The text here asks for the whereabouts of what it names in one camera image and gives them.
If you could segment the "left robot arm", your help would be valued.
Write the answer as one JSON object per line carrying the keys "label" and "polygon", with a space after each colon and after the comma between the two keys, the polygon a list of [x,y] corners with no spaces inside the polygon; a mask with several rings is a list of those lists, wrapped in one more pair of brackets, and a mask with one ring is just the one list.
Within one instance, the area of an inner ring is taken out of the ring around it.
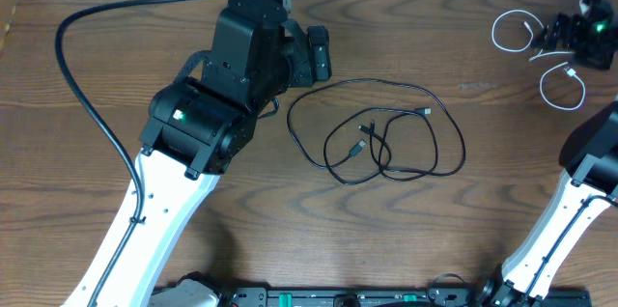
{"label": "left robot arm", "polygon": [[292,0],[227,0],[211,48],[152,99],[126,196],[69,306],[144,306],[184,227],[256,123],[291,88],[329,80],[329,36]]}

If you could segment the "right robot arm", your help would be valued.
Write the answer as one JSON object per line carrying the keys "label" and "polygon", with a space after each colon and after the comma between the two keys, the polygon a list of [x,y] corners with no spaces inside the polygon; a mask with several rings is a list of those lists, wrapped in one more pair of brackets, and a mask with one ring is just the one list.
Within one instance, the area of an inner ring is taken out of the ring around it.
{"label": "right robot arm", "polygon": [[[614,13],[604,0],[580,0],[577,14],[559,14],[530,34],[539,56],[563,53],[606,70],[617,49]],[[478,306],[541,306],[558,268],[580,237],[617,204],[617,104],[611,102],[576,128],[559,155],[562,172],[547,207],[521,246],[475,296]]]}

